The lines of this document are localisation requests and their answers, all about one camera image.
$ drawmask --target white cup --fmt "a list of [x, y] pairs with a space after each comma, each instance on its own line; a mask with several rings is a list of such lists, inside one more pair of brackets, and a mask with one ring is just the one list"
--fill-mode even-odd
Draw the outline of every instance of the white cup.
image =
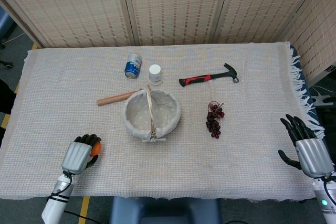
[[163, 82], [161, 67], [153, 64], [149, 67], [149, 83], [152, 85], [160, 85]]

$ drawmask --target blue can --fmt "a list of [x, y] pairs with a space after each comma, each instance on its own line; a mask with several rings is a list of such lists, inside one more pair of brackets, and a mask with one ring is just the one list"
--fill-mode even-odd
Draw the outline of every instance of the blue can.
[[129, 79], [135, 79], [140, 73], [141, 56], [138, 54], [129, 54], [126, 67], [125, 76]]

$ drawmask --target wooden stick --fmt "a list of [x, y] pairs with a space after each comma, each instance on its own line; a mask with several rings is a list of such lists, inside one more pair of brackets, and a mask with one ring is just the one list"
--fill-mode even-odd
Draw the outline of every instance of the wooden stick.
[[133, 95], [134, 93], [136, 93], [140, 90], [141, 89], [133, 91], [133, 92], [129, 92], [129, 93], [126, 93], [126, 94], [116, 95], [115, 97], [108, 97], [108, 98], [97, 100], [97, 105], [102, 106], [102, 105], [110, 104], [110, 103], [113, 103], [113, 102], [119, 102], [119, 101], [127, 100], [131, 95]]

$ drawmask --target red grapes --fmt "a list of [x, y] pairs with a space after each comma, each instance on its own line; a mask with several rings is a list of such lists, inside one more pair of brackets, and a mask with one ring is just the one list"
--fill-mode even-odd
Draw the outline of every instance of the red grapes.
[[225, 113], [221, 108], [223, 103], [219, 105], [218, 102], [212, 101], [208, 105], [208, 116], [206, 117], [206, 127], [208, 128], [209, 132], [211, 132], [211, 136], [215, 138], [219, 138], [221, 132], [219, 129], [221, 128], [219, 122], [216, 119], [223, 118]]

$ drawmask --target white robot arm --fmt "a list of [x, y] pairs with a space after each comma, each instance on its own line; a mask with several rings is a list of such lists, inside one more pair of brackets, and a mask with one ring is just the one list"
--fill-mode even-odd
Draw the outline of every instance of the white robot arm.
[[286, 164], [313, 178], [312, 187], [327, 224], [336, 223], [336, 173], [328, 150], [301, 119], [288, 114], [286, 118], [289, 122], [280, 120], [293, 142], [299, 162], [289, 159], [282, 150], [278, 153]]
[[[82, 173], [97, 161], [100, 141], [101, 139], [94, 134], [90, 136], [84, 135], [83, 137], [77, 137], [69, 145], [62, 163], [63, 175], [58, 178], [42, 213], [42, 219], [45, 224], [58, 224], [60, 222], [76, 183], [75, 175]], [[95, 148], [96, 152], [93, 153], [92, 149], [96, 145], [99, 145], [98, 151]]]

